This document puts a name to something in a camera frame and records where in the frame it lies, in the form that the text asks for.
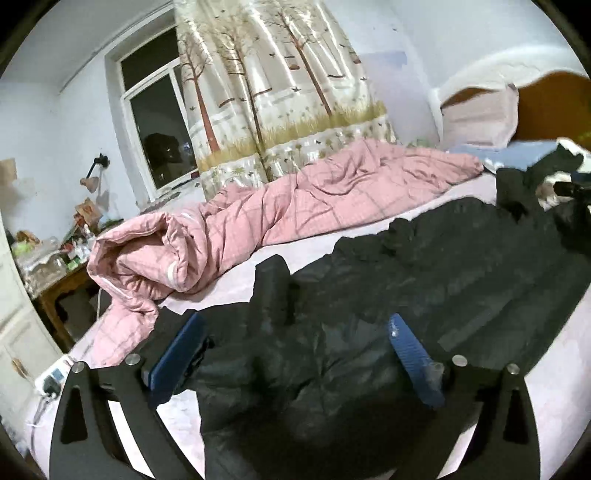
blue clamp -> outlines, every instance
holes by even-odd
[[[388,336],[421,401],[431,408],[442,407],[445,403],[441,390],[443,364],[429,357],[398,313],[390,317]]]

curtain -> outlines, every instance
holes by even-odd
[[[395,141],[385,106],[316,0],[174,0],[189,135],[206,198],[259,187],[351,140]]]

glass pane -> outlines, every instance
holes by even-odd
[[[171,28],[121,61],[125,90],[177,58],[177,33]]]
[[[197,168],[168,75],[133,97],[131,108],[156,188]]]
[[[177,65],[174,70],[174,75],[177,78],[178,88],[181,90],[181,96],[183,97],[184,102],[184,92],[183,92],[183,76],[181,75],[181,66]]]

pink blanket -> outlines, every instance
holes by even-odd
[[[261,189],[231,184],[207,203],[128,220],[98,238],[88,264],[113,297],[94,359],[120,363],[152,331],[155,300],[203,289],[260,247],[397,215],[481,171],[470,155],[360,140]]]

white door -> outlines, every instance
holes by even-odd
[[[22,285],[0,216],[0,416],[17,434],[35,396],[33,381],[60,356]]]

